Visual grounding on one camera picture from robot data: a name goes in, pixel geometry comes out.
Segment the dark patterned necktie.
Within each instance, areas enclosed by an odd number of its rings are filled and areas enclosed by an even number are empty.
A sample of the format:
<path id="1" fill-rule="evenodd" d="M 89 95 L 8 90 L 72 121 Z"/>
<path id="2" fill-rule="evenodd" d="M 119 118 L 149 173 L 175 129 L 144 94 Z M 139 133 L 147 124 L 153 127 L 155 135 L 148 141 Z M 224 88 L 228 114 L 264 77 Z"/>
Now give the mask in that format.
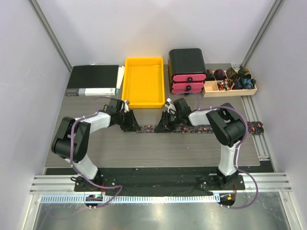
<path id="1" fill-rule="evenodd" d="M 264 128 L 263 123 L 260 121 L 247 121 L 248 133 L 253 135 L 263 135 Z M 136 133 L 139 134 L 149 134 L 155 133 L 157 126 L 141 126 L 140 130 L 137 130 Z M 211 125 L 199 125 L 199 126 L 185 126 L 177 125 L 174 130 L 165 129 L 159 131 L 158 133 L 209 133 L 213 134 L 213 129 Z"/>

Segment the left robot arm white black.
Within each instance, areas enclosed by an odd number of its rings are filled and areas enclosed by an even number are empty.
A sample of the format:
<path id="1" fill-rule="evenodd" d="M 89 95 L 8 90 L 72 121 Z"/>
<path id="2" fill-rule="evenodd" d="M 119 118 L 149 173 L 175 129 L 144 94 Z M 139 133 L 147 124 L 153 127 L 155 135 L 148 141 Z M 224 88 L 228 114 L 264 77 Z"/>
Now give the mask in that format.
<path id="1" fill-rule="evenodd" d="M 128 100 L 110 98 L 108 104 L 91 115 L 63 118 L 51 144 L 51 151 L 67 161 L 91 191 L 121 188 L 103 186 L 100 170 L 87 154 L 90 135 L 114 125 L 124 132 L 141 129 Z"/>

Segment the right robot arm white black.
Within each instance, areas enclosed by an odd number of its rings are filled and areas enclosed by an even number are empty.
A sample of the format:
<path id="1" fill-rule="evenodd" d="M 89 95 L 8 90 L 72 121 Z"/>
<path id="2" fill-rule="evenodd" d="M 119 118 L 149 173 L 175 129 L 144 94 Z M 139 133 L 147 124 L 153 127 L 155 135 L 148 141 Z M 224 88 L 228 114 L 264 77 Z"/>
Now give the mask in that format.
<path id="1" fill-rule="evenodd" d="M 155 133 L 175 131 L 176 126 L 195 127 L 210 125 L 213 133 L 221 144 L 220 163 L 217 168 L 216 182 L 222 189 L 233 186 L 238 178 L 237 159 L 240 146 L 248 132 L 246 121 L 229 103 L 209 109 L 192 111 L 184 98 L 175 101 L 168 99 L 162 112 L 160 122 L 154 129 Z"/>

